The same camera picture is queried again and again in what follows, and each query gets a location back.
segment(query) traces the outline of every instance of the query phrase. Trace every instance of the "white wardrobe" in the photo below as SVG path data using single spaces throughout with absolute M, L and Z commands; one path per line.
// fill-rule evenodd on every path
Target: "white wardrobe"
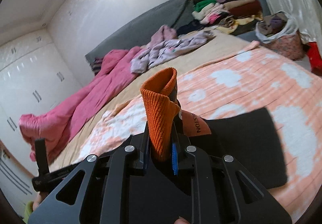
M 44 114 L 80 88 L 46 29 L 0 47 L 0 140 L 31 174 L 38 174 L 37 164 L 21 136 L 20 116 Z

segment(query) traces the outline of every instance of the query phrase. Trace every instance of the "orange sock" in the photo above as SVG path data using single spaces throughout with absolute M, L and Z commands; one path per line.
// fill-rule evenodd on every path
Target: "orange sock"
M 175 68 L 159 71 L 141 87 L 152 142 L 152 153 L 159 161 L 166 161 L 170 157 L 172 121 L 180 111 L 176 100 L 177 90 Z

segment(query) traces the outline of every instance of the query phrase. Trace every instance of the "pink blanket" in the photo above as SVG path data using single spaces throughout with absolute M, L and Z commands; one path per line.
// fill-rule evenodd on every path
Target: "pink blanket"
M 104 57 L 101 71 L 86 87 L 46 114 L 21 116 L 19 127 L 25 141 L 32 146 L 32 161 L 35 161 L 35 139 L 45 138 L 47 157 L 51 162 L 106 102 L 138 76 L 130 72 L 130 62 L 140 51 L 140 47 L 130 51 L 110 51 Z

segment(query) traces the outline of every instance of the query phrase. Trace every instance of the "basket of clothes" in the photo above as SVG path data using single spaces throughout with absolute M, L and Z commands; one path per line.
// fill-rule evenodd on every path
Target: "basket of clothes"
M 263 46 L 291 60 L 301 60 L 305 56 L 296 20 L 283 11 L 258 22 L 256 36 Z

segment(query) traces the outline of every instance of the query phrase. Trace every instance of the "beige bed sheet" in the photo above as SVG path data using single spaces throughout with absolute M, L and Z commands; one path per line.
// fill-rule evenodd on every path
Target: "beige bed sheet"
M 213 40 L 196 49 L 195 51 L 179 56 L 164 64 L 148 70 L 146 73 L 137 77 L 130 85 L 128 85 L 115 98 L 107 103 L 93 118 L 91 118 L 80 130 L 80 132 L 68 143 L 66 148 L 60 153 L 56 160 L 50 165 L 50 171 L 54 171 L 72 164 L 78 158 L 81 145 L 91 134 L 94 126 L 102 118 L 107 110 L 113 110 L 117 105 L 133 99 L 140 94 L 140 87 L 144 81 L 150 78 L 158 71 L 174 67 L 178 72 L 178 76 L 187 73 L 194 68 L 216 59 L 229 58 L 236 52 L 242 50 L 249 42 L 232 35 L 226 35 L 220 31 L 212 30 L 216 36 Z

